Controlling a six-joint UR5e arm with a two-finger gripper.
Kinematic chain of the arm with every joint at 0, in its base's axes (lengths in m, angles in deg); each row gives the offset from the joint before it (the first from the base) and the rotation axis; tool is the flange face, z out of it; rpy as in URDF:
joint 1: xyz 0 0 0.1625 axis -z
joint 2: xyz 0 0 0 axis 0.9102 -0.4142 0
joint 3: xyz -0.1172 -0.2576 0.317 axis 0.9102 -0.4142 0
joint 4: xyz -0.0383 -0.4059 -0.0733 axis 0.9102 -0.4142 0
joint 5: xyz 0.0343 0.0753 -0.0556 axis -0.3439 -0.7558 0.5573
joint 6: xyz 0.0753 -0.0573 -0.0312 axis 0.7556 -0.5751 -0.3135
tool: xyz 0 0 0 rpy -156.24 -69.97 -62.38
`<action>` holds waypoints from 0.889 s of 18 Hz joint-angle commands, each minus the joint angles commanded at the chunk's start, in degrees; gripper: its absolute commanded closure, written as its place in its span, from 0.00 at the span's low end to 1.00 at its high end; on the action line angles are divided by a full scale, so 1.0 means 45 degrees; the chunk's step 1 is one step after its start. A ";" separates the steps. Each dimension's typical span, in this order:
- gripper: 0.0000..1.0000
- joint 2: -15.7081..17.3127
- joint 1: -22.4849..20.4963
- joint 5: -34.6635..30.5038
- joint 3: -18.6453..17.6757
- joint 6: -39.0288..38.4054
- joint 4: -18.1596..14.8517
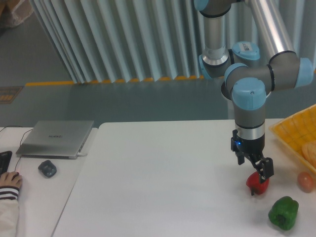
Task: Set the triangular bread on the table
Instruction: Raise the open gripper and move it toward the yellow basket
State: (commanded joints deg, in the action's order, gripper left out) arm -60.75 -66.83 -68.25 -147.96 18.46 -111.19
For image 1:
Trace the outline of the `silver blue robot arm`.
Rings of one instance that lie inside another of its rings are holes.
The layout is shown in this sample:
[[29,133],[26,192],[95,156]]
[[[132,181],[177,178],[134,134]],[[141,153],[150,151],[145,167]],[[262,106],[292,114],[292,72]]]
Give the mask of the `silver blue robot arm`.
[[231,149],[239,164],[249,160],[264,183],[274,174],[273,160],[264,157],[265,102],[275,90],[306,86],[313,81],[314,67],[308,58],[299,58],[281,14],[272,0],[247,0],[268,64],[251,67],[259,52],[249,42],[232,49],[225,44],[225,15],[231,0],[197,0],[196,10],[204,17],[205,48],[199,57],[206,78],[224,77],[223,95],[232,102],[235,129]]

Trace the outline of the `person's hand on mouse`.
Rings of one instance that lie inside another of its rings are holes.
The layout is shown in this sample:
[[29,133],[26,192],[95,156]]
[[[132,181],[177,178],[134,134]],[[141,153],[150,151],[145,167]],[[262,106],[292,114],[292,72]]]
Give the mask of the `person's hand on mouse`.
[[5,172],[0,176],[0,187],[21,188],[23,178],[18,172]]

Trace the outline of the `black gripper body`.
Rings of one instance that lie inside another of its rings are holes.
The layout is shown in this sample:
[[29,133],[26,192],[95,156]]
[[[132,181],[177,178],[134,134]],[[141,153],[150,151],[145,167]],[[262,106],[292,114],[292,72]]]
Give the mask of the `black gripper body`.
[[249,159],[250,155],[263,155],[264,146],[265,135],[254,140],[247,140],[239,137],[236,129],[233,130],[233,136],[231,138],[231,150],[233,152],[243,152],[244,158]]

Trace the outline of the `striped cream sleeve forearm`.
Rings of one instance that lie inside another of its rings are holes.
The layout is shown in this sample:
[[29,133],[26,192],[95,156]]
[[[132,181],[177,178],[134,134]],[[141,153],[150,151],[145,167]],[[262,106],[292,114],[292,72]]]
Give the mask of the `striped cream sleeve forearm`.
[[0,188],[0,236],[15,237],[19,218],[19,189],[13,186]]

